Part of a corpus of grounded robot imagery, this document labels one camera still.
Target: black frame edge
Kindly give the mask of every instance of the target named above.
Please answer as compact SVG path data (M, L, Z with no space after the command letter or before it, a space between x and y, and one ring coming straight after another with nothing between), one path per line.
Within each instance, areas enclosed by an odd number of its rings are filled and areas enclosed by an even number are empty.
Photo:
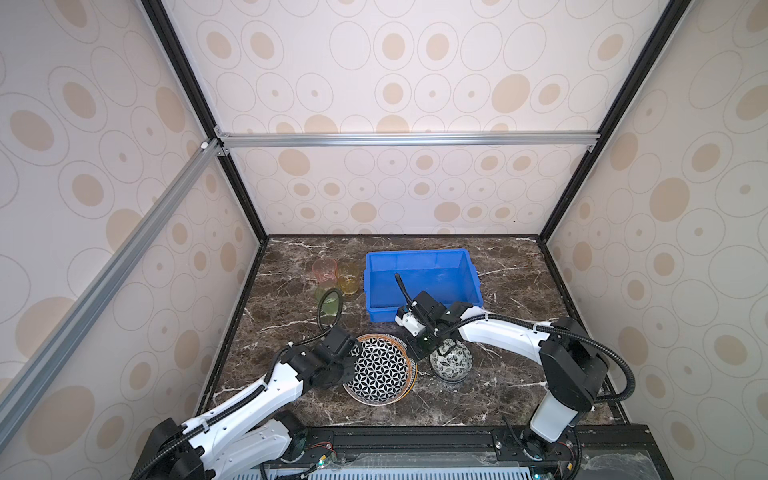
M536 241L538 239L538 235L533 233L531 235L511 235L511 234L505 234L505 235L498 235L493 233L477 233L474 235L444 235L444 234L429 234L424 235L420 233L393 233L391 235L385 235L385 234L363 234L363 233L345 233L345 234L271 234L270 238L363 238L363 237L370 237L370 238L516 238L521 240L533 240Z
M515 427L517 431L524 428L523 425ZM352 457L365 453L496 452L497 459L500 459L494 439L498 438L496 432L505 429L505 426L494 425L330 426L309 427L307 438L309 443L331 441L337 453ZM576 432L579 442L587 450L644 450L663 480L674 478L647 425L577 425ZM570 430L566 430L565 434L566 439L572 438ZM557 465L554 459L535 462L526 458L515 446L506 445L505 448L517 451L518 455L513 458L522 467L544 467L551 471ZM310 449L309 458L299 458L292 465L280 460L266 463L271 468L306 468L325 452L322 447Z
M544 242L544 240L540 237L537 240L537 244L539 250L541 251L541 255L544 257L544 263L546 263L547 268L549 269L549 273L552 275L554 284L558 288L560 297L563 299L563 303L565 304L565 311L568 312L568 315L572 319L575 319L579 325L586 329L584 320L581 318L581 315L579 315L578 309L576 308L576 303L571 297L570 292L568 292L568 288L565 286L563 277L560 275L560 270L558 269L557 264L554 262L554 257L552 257L552 254L549 251L549 247L547 247L546 242ZM606 378L603 382L603 390L607 390L611 393L611 395L616 395L616 389L614 388L613 383L611 383L609 378ZM611 414L613 415L614 420L625 425L630 423L627 412L624 410L624 406L620 402L609 402L608 408L611 409Z
M208 381L205 385L205 389L203 390L200 403L197 406L195 416L201 415L210 408L208 405L211 399L213 399L216 385L218 385L219 380L221 379L221 373L224 370L224 364L227 362L227 357L230 354L232 342L234 341L235 335L237 334L237 327L240 325L240 319L243 318L243 311L245 310L245 306L248 303L250 294L252 293L253 284L256 282L259 266L261 266L261 261L264 259L264 255L266 254L266 246L268 244L269 238L263 242L260 242L259 244L259 250L256 252L256 258L254 259L253 266L251 267L250 272L248 273L248 277L245 280L243 292L240 295L240 299L237 301L234 313L232 314L232 319L230 320L230 324L227 327L227 332L224 334L221 348L219 348L219 351L216 355L216 361L214 362L214 366L210 371L210 375L208 376Z
M192 104L194 113L200 121L200 124L203 126L206 136L208 138L218 138L216 132L216 119L210 111L203 90L197 82L197 77L195 77L192 66L187 59L187 55L184 53L184 48L176 35L173 24L170 22L168 12L166 12L161 0L141 0L141 4L144 6L144 10L157 34L157 38L160 39L160 43L163 45L163 49L170 60L170 64L174 67L174 71L179 78L181 87L187 94L187 98ZM246 191L245 183L243 183L243 179L237 171L237 167L235 166L229 151L226 148L224 148L223 151L226 155L219 157L221 167L227 175L227 179L229 180L230 185L232 185L237 200L240 202L240 206L243 208L243 212L245 213L250 226L256 233L256 237L260 242L266 242L266 231L259 219L256 208L253 206L250 195L248 195L248 192Z
M637 57L637 61L632 66L627 80L624 81L624 85L621 86L621 90L616 96L616 100L611 105L610 110L605 115L603 123L598 128L600 138L594 145L591 151L587 151L584 157L581 159L580 164L576 168L571 180L568 181L563 194L558 199L557 205L555 205L552 214L549 216L547 223L541 230L541 238L544 243L548 242L554 230L562 220L571 202L576 198L581 185L586 181L592 166L597 161L598 157L602 153L608 141L611 139L616 127L621 122L621 118L626 113L629 105L634 100L635 95L640 90L645 78L653 68L656 60L659 58L659 54L667 44L667 40L674 32L678 22L683 17L688 5L692 0L670 0L664 12L661 14L659 21L657 22L654 30L651 32L648 40L643 47L640 55Z

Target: ventilation grille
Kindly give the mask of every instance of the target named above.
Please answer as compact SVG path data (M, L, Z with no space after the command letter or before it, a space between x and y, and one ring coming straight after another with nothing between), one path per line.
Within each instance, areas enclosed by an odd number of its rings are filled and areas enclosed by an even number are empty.
M270 470L269 480L281 475L300 473L301 469ZM261 480L258 470L240 474L232 480ZM315 472L307 480L531 480L526 467L466 468L345 468Z

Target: pink glass cup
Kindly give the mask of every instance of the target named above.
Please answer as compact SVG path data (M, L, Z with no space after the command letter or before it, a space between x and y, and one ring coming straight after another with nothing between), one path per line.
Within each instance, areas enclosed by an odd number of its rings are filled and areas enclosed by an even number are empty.
M317 278L317 283L329 280L336 281L336 261L333 258L320 258L312 264L312 273Z

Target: cable tie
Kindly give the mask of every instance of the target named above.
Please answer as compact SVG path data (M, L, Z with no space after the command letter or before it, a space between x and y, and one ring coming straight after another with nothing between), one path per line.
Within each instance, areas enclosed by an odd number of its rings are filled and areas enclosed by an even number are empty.
M533 328L531 330L533 330L536 333L544 333L544 332L539 332L538 331L538 326L539 325L544 325L546 322L547 321L544 321L544 322L533 322Z

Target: glass cup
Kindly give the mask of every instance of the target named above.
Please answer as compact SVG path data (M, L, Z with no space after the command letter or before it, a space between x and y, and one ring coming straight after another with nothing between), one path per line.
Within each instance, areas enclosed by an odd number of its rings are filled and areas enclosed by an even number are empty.
M320 299L323 298L325 292L332 288L339 288L339 285L335 280L326 280L325 282L319 283L317 288L315 288L315 301L319 302ZM335 293L328 295L326 301L323 302L322 310L326 315L335 316L336 312L339 311L339 297Z
M312 273L317 278L317 283L329 280L336 282L336 261L333 258L319 258L312 264Z
M342 263L336 269L339 287L345 295L352 295L360 290L360 267L354 263Z

